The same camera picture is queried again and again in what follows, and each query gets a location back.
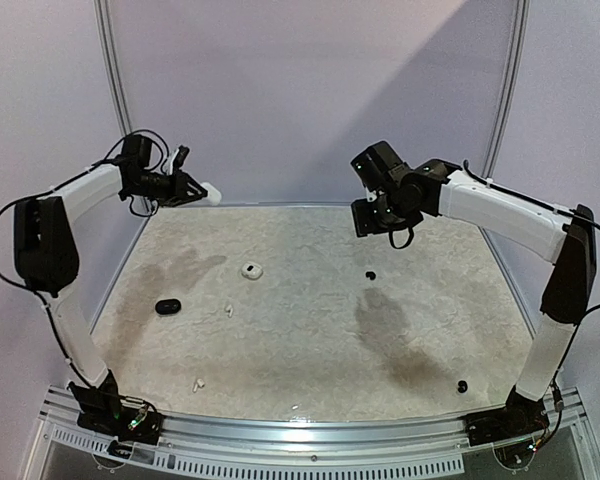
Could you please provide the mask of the white oval charging case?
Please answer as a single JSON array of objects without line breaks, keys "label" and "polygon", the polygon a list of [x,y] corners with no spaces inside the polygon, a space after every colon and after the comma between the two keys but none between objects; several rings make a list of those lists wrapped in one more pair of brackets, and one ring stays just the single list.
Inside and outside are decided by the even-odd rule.
[{"label": "white oval charging case", "polygon": [[204,201],[211,206],[218,206],[222,201],[222,193],[211,183],[202,182],[201,187],[206,191]]}]

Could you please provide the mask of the black charging case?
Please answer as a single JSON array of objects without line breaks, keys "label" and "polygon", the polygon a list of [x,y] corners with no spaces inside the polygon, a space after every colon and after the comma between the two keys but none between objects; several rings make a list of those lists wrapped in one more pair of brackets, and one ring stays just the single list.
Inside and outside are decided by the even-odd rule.
[{"label": "black charging case", "polygon": [[178,299],[163,299],[155,304],[154,310],[160,316],[170,316],[179,313],[181,308],[182,304]]}]

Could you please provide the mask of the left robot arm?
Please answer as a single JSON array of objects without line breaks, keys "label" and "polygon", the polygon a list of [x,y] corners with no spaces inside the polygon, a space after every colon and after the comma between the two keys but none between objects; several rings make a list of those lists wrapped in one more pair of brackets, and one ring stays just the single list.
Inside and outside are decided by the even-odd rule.
[{"label": "left robot arm", "polygon": [[222,199],[211,183],[198,182],[183,171],[187,147],[170,153],[164,168],[151,166],[151,150],[146,133],[132,133],[122,139],[115,156],[107,155],[49,192],[14,206],[15,270],[25,287],[41,297],[61,352],[81,382],[72,388],[74,397],[108,434],[121,433],[129,415],[79,305],[80,258],[73,226],[113,197],[140,197],[160,208],[200,200],[217,205]]}]

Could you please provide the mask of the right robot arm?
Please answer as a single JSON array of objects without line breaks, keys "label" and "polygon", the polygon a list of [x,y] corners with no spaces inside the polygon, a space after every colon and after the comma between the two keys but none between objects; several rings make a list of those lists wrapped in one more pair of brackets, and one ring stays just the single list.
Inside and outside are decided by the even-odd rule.
[{"label": "right robot arm", "polygon": [[446,217],[503,236],[552,265],[542,321],[497,427],[517,436],[543,411],[542,399],[587,314],[596,275],[590,209],[566,211],[473,174],[468,164],[431,159],[412,168],[386,141],[350,163],[366,190],[351,211],[358,237],[412,232],[426,216]]}]

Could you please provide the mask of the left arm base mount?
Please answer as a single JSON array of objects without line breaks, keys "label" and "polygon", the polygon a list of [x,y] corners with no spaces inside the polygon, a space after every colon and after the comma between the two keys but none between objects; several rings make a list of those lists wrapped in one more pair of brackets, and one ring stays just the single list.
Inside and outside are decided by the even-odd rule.
[{"label": "left arm base mount", "polygon": [[152,403],[121,395],[115,381],[99,387],[70,382],[69,390],[80,407],[79,427],[119,442],[158,444],[165,416]]}]

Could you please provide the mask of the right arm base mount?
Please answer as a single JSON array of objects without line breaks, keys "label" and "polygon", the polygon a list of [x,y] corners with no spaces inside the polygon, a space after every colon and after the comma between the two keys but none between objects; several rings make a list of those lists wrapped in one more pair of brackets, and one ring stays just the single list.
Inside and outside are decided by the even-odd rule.
[{"label": "right arm base mount", "polygon": [[471,446],[525,437],[549,426],[545,404],[514,395],[503,407],[461,417]]}]

